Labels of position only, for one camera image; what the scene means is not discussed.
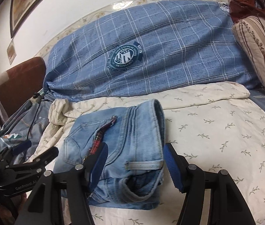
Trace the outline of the person's left hand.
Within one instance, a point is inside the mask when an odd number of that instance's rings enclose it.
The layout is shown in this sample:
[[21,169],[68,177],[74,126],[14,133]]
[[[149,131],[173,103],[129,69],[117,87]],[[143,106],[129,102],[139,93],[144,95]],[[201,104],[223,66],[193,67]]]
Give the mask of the person's left hand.
[[[13,204],[17,208],[18,212],[22,210],[24,203],[27,200],[27,194],[21,194],[20,196],[13,197],[11,199],[13,201]],[[4,205],[0,204],[0,218],[3,224],[10,225],[15,223],[15,218],[13,217],[11,211],[7,209]]]

